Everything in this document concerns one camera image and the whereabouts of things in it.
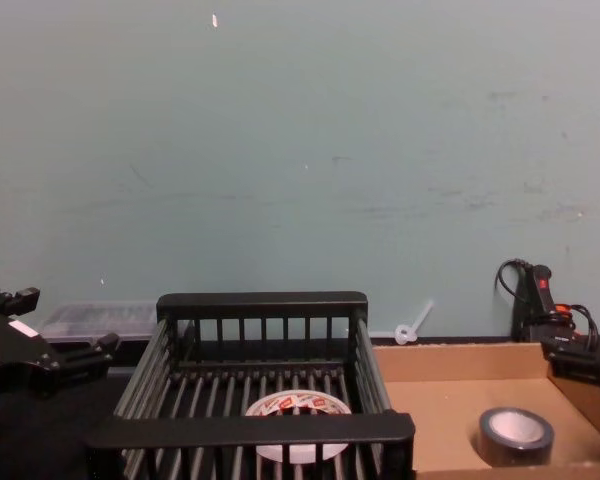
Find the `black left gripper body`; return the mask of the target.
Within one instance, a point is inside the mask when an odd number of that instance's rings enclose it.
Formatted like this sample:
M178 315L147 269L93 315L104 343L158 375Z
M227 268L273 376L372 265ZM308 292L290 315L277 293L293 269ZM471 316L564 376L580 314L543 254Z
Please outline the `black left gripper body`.
M60 380L54 348L32 328L0 314L0 395L20 390L51 395Z

